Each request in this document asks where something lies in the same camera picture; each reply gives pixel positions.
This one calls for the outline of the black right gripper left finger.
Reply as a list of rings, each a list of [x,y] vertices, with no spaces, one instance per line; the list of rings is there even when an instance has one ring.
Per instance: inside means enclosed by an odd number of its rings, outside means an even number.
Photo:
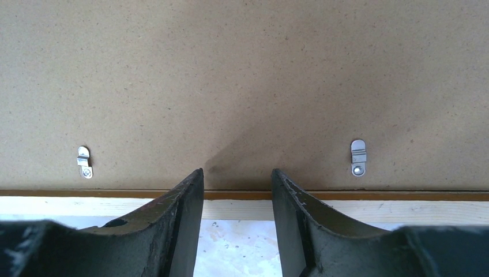
[[[1,222],[2,276],[192,276],[204,173],[101,227]]]

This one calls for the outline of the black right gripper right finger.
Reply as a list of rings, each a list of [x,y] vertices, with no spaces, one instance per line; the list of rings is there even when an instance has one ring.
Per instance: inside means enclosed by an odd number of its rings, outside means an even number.
[[[488,227],[393,231],[343,214],[274,169],[272,205],[284,276],[487,276]]]

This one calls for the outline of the wooden picture frame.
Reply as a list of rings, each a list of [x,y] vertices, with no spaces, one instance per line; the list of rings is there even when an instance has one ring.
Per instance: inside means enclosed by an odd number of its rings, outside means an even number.
[[[193,170],[271,219],[283,170],[360,220],[487,224],[487,1],[2,1],[2,219],[120,216]],[[429,201],[397,203],[397,193]]]

